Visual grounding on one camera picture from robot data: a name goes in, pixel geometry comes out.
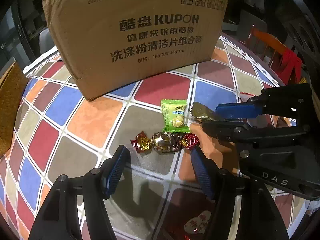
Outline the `brown cardboard box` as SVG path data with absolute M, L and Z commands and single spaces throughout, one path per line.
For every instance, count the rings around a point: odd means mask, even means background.
M 169 70 L 208 61 L 228 0 L 43 0 L 51 37 L 92 101 Z

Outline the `gold olive snack packet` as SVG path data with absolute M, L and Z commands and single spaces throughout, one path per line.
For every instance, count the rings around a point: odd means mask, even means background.
M 211 120 L 211 121 L 223 121 L 224 118 L 216 114 L 214 111 L 212 111 L 207 106 L 199 103 L 194 102 L 190 113 L 196 121 L 203 123 L 204 121 Z

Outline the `gold red foil candy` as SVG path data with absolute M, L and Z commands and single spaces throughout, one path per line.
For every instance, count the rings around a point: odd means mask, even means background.
M 181 149 L 192 149 L 199 144 L 199 138 L 193 133 L 157 132 L 148 137 L 141 131 L 131 145 L 137 153 L 149 153 L 155 150 L 158 153 L 172 153 Z

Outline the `red wooden chair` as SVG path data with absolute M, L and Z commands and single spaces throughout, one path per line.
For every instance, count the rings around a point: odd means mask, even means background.
M 287 48 L 287 46 L 281 43 L 273 35 L 260 31 L 254 25 L 251 26 L 248 38 L 244 42 L 244 44 L 247 48 L 249 48 L 251 42 L 253 41 L 255 42 L 253 52 L 256 53 L 259 44 L 262 44 L 263 52 L 260 55 L 260 58 L 264 61 L 268 57 L 268 66 L 275 72 L 275 70 L 280 65 L 280 61 L 284 51 L 289 48 Z M 306 83 L 306 81 L 302 79 L 302 74 L 299 83 Z

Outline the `red garment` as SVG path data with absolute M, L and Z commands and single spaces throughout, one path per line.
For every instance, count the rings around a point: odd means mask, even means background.
M 293 51 L 286 49 L 275 73 L 285 85 L 297 84 L 301 79 L 302 61 Z

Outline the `grey chair left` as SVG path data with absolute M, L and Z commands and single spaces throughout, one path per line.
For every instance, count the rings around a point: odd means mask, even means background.
M 43 29 L 39 35 L 40 54 L 44 54 L 55 46 L 53 38 L 48 28 Z

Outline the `green pistachio candy packet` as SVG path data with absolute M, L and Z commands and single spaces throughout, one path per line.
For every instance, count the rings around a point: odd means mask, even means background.
M 190 128 L 185 124 L 186 107 L 186 100 L 161 100 L 161 111 L 164 118 L 164 132 L 190 133 Z

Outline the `colourful diamond table mat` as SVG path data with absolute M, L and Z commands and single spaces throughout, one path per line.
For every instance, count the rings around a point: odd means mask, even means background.
M 105 206 L 118 239 L 184 239 L 184 224 L 212 202 L 195 180 L 190 153 L 138 154 L 130 140 L 164 126 L 164 98 L 199 102 L 210 109 L 239 102 L 280 85 L 264 63 L 222 35 L 208 62 L 150 77 L 84 99 L 56 49 L 25 70 L 29 78 L 15 121 L 12 145 L 1 159 L 1 218 L 27 239 L 50 188 L 61 174 L 83 176 L 119 145 L 131 160 Z

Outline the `clear red cracker packet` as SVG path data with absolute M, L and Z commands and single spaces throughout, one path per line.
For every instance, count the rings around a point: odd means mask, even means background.
M 254 96 L 255 96 L 254 94 L 250 94 L 250 93 L 246 93 L 246 92 L 239 93 L 239 99 L 240 99 L 240 102 L 242 102 L 242 103 L 249 102 L 249 99 Z

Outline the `woven rattan box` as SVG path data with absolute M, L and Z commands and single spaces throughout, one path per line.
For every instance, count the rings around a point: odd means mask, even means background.
M 18 107 L 28 79 L 17 61 L 1 76 L 0 94 L 0 153 L 5 155 L 11 147 Z

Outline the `dark red snack packet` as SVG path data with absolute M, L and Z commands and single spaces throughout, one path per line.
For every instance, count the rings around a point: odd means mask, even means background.
M 212 213 L 208 210 L 201 212 L 198 216 L 189 219 L 183 226 L 184 239 L 198 239 L 203 237 Z

